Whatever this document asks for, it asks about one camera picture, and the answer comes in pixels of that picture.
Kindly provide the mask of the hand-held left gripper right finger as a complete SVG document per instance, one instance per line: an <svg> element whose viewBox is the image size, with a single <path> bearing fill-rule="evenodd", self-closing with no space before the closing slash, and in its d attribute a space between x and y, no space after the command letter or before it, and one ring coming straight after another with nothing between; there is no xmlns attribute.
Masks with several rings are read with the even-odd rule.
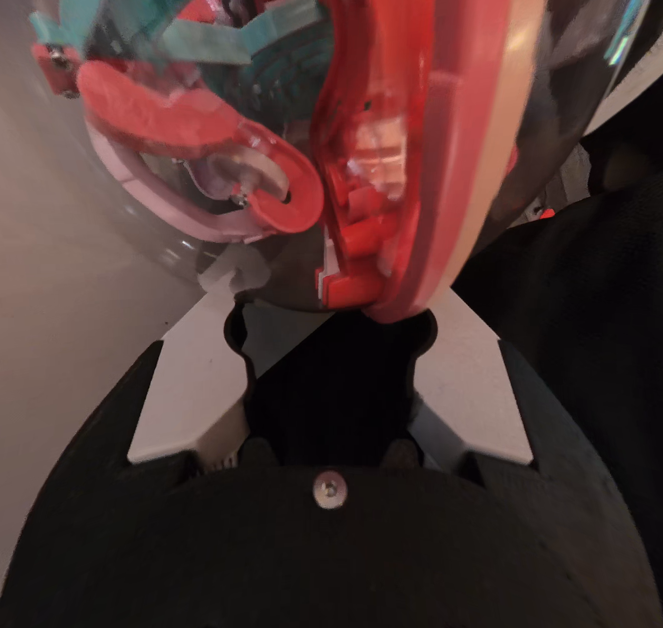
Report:
<svg viewBox="0 0 663 628"><path fill-rule="evenodd" d="M424 467L454 472L469 452L529 465L532 450L498 335L452 290L430 311L437 334L416 361L409 425Z"/></svg>

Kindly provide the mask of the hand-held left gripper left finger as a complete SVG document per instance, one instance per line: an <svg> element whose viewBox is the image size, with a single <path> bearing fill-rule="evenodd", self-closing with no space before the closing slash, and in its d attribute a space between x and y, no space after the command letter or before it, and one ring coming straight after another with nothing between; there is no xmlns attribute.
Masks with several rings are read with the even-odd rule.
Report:
<svg viewBox="0 0 663 628"><path fill-rule="evenodd" d="M225 276L162 337L127 458L140 464L191 452L205 470L236 464L248 436L241 354L225 337L236 305Z"/></svg>

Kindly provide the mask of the clear maze ball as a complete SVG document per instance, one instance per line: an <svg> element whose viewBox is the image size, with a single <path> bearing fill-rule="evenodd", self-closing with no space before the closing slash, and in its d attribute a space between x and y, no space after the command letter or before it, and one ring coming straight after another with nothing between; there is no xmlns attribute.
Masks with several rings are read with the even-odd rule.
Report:
<svg viewBox="0 0 663 628"><path fill-rule="evenodd" d="M652 0L35 0L131 204L291 309L427 309L565 162Z"/></svg>

